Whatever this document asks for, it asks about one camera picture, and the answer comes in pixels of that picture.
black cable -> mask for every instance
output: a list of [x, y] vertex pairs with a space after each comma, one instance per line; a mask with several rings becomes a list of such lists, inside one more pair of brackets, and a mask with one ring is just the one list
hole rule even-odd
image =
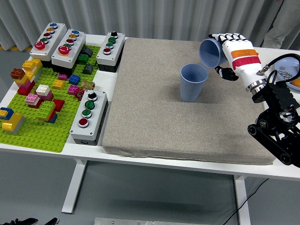
[[[292, 58], [298, 60], [298, 62], [300, 64], [300, 56], [297, 55], [297, 54], [294, 54], [294, 53], [289, 53], [289, 54], [281, 55], [281, 56], [277, 57], [276, 59], [272, 60], [268, 64], [268, 66], [270, 67], [271, 65], [278, 62], [279, 60], [287, 58], [287, 57], [292, 57]], [[290, 81], [293, 81], [293, 80], [297, 79], [298, 77], [300, 77], [300, 70], [298, 71], [298, 73], [294, 77], [292, 77], [290, 79], [287, 79], [287, 80], [284, 80], [284, 81], [278, 81], [278, 82], [276, 82], [276, 84], [287, 83], [287, 82], [290, 82]]]
[[223, 223], [223, 225], [227, 224], [227, 222], [234, 216], [235, 213], [237, 213], [243, 206], [244, 204], [249, 200], [249, 198], [251, 198], [256, 192], [257, 190], [261, 187], [261, 185], [263, 185], [269, 178], [267, 178], [263, 183], [261, 183], [257, 189], [255, 190], [255, 192], [253, 192], [245, 201], [244, 203], [226, 220], [225, 223]]

robotic arm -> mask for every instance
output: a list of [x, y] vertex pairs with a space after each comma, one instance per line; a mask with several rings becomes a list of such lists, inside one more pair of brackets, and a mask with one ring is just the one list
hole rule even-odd
[[298, 78], [300, 72], [290, 79], [279, 82], [275, 82], [276, 70], [268, 77], [265, 75], [270, 66], [277, 61], [293, 57], [300, 63], [300, 56], [286, 54], [262, 67], [252, 43], [241, 34], [212, 34], [209, 37], [222, 45], [231, 66], [231, 68], [218, 66], [215, 68], [217, 73], [231, 81], [241, 77], [244, 88], [253, 95], [253, 102], [266, 101], [269, 106], [258, 116], [255, 124], [248, 126], [248, 132], [283, 164], [300, 167], [300, 130], [296, 127], [300, 121], [296, 109], [300, 104], [286, 85], [286, 82]]

blue plastic cup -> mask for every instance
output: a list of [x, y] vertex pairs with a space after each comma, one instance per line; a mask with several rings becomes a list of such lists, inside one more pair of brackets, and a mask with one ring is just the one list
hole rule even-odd
[[201, 62], [207, 68], [213, 69], [227, 61], [220, 42], [208, 38], [202, 41], [199, 49]]
[[180, 70], [180, 97], [194, 102], [208, 78], [208, 71], [199, 64], [186, 64]]

button panel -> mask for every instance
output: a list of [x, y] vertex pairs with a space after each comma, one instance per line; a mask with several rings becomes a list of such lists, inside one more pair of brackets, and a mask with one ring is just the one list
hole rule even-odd
[[97, 63], [100, 65], [115, 66], [125, 43], [125, 34], [115, 31], [109, 32], [97, 54]]
[[[64, 23], [49, 23], [38, 38], [38, 41], [35, 44], [37, 47], [34, 46], [32, 48], [30, 52], [31, 57], [41, 61], [51, 61], [51, 56], [66, 32], [67, 28]], [[43, 48], [38, 44], [40, 41], [45, 43]]]
[[107, 110], [107, 96], [103, 91], [86, 90], [79, 104], [70, 134], [76, 143], [96, 145], [98, 130]]
[[[58, 44], [58, 48], [52, 55], [52, 64], [64, 68], [72, 68], [75, 61], [85, 44], [86, 33], [68, 29], [61, 42]], [[72, 46], [69, 48], [68, 54], [62, 54], [59, 50], [60, 47], [65, 46], [66, 42]]]

floor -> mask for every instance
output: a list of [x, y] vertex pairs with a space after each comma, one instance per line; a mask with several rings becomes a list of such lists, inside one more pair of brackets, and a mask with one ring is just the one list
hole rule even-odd
[[[0, 50], [2, 99], [28, 52]], [[223, 224], [236, 210], [230, 175], [88, 162], [72, 215], [61, 208], [71, 181], [72, 159], [0, 152], [0, 224], [33, 217], [45, 224], [93, 225], [96, 217]], [[264, 179], [247, 178], [251, 194]], [[300, 182], [269, 180], [249, 200], [253, 225], [299, 224]], [[234, 216], [228, 224], [238, 224]]]

